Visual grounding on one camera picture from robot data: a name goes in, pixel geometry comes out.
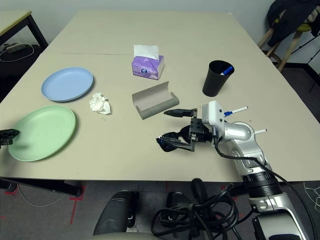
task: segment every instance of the jacket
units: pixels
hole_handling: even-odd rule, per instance
[[[268,45],[273,47],[295,32],[317,5],[320,5],[320,0],[275,0],[266,15],[269,26],[273,27],[280,13],[283,10],[286,11],[274,26],[274,32]],[[315,21],[309,24],[312,35],[316,36],[320,31],[320,15],[318,14]]]

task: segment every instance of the tissue box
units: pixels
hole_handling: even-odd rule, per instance
[[[131,64],[132,73],[136,76],[158,80],[164,69],[164,60],[164,56],[161,55],[159,55],[159,60],[135,56]]]

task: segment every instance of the black cup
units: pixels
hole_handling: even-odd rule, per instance
[[[232,67],[232,69],[226,75],[221,75],[229,67]],[[215,97],[234,71],[235,68],[226,61],[216,60],[210,62],[202,92],[208,97]]]

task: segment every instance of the blue plate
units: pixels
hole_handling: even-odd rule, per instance
[[[94,77],[82,67],[68,67],[56,71],[44,80],[42,94],[52,101],[66,102],[85,94],[94,82]]]

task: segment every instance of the plate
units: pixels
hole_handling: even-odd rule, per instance
[[[41,91],[49,100],[66,102],[77,99],[92,86],[94,77],[82,67],[68,67],[54,72],[44,80]]]
[[[50,105],[30,112],[13,128],[20,134],[8,146],[15,159],[25,162],[44,159],[61,149],[75,130],[74,112],[59,105]]]

